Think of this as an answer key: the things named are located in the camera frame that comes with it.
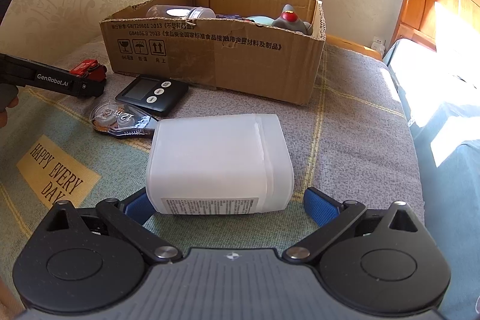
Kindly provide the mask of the person's left hand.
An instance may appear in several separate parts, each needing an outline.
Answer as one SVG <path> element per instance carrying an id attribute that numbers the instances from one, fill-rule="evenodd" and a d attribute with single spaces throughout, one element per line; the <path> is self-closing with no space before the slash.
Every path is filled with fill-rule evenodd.
<path id="1" fill-rule="evenodd" d="M 0 85 L 0 127 L 7 125 L 7 110 L 18 105 L 19 90 L 15 85 Z"/>

